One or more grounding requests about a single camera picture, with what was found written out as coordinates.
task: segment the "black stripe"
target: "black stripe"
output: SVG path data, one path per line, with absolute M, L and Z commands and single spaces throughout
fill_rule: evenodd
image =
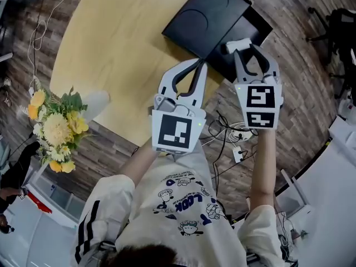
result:
M 100 201 L 97 200 L 94 203 L 93 209 L 91 210 L 91 217 L 90 217 L 90 221 L 87 224 L 87 231 L 88 231 L 88 239 L 84 242 L 84 252 L 83 255 L 85 255 L 89 250 L 90 250 L 90 241 L 93 239 L 94 235 L 93 235 L 93 228 L 91 226 L 91 224 L 95 221 L 96 218 L 96 214 L 98 212 L 98 208 L 99 208 L 99 203 Z
M 85 216 L 84 220 L 80 223 L 79 229 L 78 229 L 78 245 L 76 247 L 76 254 L 75 258 L 77 263 L 79 264 L 81 257 L 79 255 L 80 253 L 80 246 L 84 243 L 84 222 L 86 220 L 87 216 Z

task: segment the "flower bouquet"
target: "flower bouquet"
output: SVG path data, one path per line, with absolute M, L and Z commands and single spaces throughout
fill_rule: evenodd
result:
M 72 92 L 73 87 L 59 99 L 40 89 L 28 105 L 29 117 L 37 121 L 33 133 L 41 145 L 41 163 L 49 163 L 55 172 L 69 173 L 75 169 L 72 151 L 88 135 L 89 127 L 83 117 L 88 105 L 82 103 L 78 92 L 73 95 Z

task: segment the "wooden floor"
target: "wooden floor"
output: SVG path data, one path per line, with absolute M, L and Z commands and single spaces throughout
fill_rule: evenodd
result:
M 58 1 L 43 0 L 40 19 L 47 19 Z M 321 24 L 308 13 L 307 8 L 316 7 L 326 15 L 335 8 L 356 9 L 356 0 L 252 1 L 254 9 L 274 29 L 263 47 L 279 62 L 283 81 L 285 101 L 277 130 L 277 168 L 285 169 L 289 175 L 295 175 L 325 143 L 328 127 L 337 114 L 333 95 L 338 88 L 333 86 L 328 71 L 337 71 L 339 66 L 336 61 L 329 68 L 322 66 L 327 52 L 324 42 L 305 42 L 305 36 L 318 36 L 323 33 Z M 37 77 L 47 88 L 62 36 L 79 2 L 80 0 L 65 0 L 57 8 L 48 25 L 42 49 L 36 52 Z M 29 102 L 27 90 L 32 79 L 32 67 L 27 60 L 27 49 L 30 35 L 36 27 L 40 7 L 41 1 L 20 5 L 9 3 L 4 19 L 8 29 L 3 52 L 14 53 L 14 57 L 8 62 L 7 71 L 13 81 L 13 87 L 9 89 L 12 107 L 7 108 L 0 103 L 0 132 L 13 149 L 31 132 L 29 121 L 19 112 L 19 105 L 27 106 Z M 42 33 L 43 28 L 40 27 L 38 31 Z M 254 68 L 255 62 L 252 61 L 249 66 Z M 229 123 L 243 120 L 234 88 L 229 82 L 224 82 L 219 87 L 205 110 L 208 124 L 216 118 L 216 110 L 219 110 Z M 93 136 L 82 141 L 75 156 L 77 169 L 70 174 L 46 172 L 54 182 L 82 199 L 87 199 L 99 178 L 118 173 L 120 166 L 136 148 L 95 122 L 90 124 L 90 128 Z M 202 137 L 208 136 L 206 128 L 204 133 Z M 242 145 L 243 149 L 249 151 L 248 156 L 256 141 L 255 137 Z M 213 141 L 204 146 L 209 163 L 217 158 L 221 145 L 220 141 Z M 12 159 L 16 159 L 20 152 L 21 149 Z M 228 144 L 217 166 L 222 172 L 233 164 L 232 145 Z M 247 210 L 245 197 L 249 192 L 253 164 L 253 158 L 249 158 L 220 176 L 218 198 L 228 214 L 239 216 Z M 283 184 L 278 172 L 276 188 Z

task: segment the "vase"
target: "vase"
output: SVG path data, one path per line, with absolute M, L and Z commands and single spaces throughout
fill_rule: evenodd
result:
M 82 103 L 88 105 L 87 110 L 83 112 L 85 122 L 92 121 L 105 109 L 109 102 L 110 96 L 106 91 L 96 91 L 83 98 Z

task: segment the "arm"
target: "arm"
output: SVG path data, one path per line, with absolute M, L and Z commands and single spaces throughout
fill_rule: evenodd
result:
M 120 174 L 129 177 L 135 186 L 141 181 L 151 164 L 160 153 L 152 149 L 152 140 L 149 139 L 139 150 L 120 168 Z
M 19 190 L 14 188 L 3 188 L 0 190 L 0 198 L 6 201 L 6 198 L 12 195 L 18 195 Z
M 103 177 L 99 180 L 79 220 L 72 249 L 72 266 L 87 262 L 97 252 L 102 241 L 115 242 L 127 223 L 135 186 L 158 155 L 159 152 L 152 150 L 151 139 L 149 139 L 120 168 L 119 175 Z
M 276 136 L 274 130 L 260 130 L 251 184 L 251 211 L 261 205 L 273 206 L 276 181 Z
M 238 236 L 245 248 L 260 256 L 265 266 L 283 267 L 273 208 L 276 180 L 275 131 L 259 131 L 257 151 L 251 185 L 251 213 L 239 229 Z

